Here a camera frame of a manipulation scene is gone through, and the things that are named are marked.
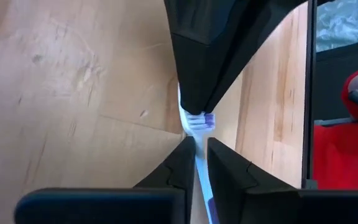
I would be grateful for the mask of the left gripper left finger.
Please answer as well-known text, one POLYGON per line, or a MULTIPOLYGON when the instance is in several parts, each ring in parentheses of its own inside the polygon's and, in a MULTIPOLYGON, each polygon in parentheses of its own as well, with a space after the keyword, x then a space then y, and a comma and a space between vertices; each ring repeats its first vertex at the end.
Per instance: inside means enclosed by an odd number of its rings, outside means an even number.
POLYGON ((132 188, 44 188, 23 196, 16 224, 189 223, 195 140, 186 137, 132 188))

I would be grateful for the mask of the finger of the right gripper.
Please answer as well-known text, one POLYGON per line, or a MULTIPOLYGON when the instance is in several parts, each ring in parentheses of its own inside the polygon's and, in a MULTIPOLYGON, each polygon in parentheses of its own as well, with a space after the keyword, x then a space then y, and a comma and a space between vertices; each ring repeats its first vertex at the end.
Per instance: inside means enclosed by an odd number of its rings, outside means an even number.
POLYGON ((181 93, 210 113, 274 29, 303 0, 165 0, 181 93))

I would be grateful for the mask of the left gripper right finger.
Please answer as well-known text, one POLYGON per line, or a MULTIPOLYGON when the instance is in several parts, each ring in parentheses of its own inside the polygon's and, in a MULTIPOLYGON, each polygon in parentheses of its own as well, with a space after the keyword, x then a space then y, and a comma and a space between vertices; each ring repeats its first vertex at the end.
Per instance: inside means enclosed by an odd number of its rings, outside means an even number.
POLYGON ((358 224, 358 191, 296 189, 208 139, 209 207, 218 224, 358 224))

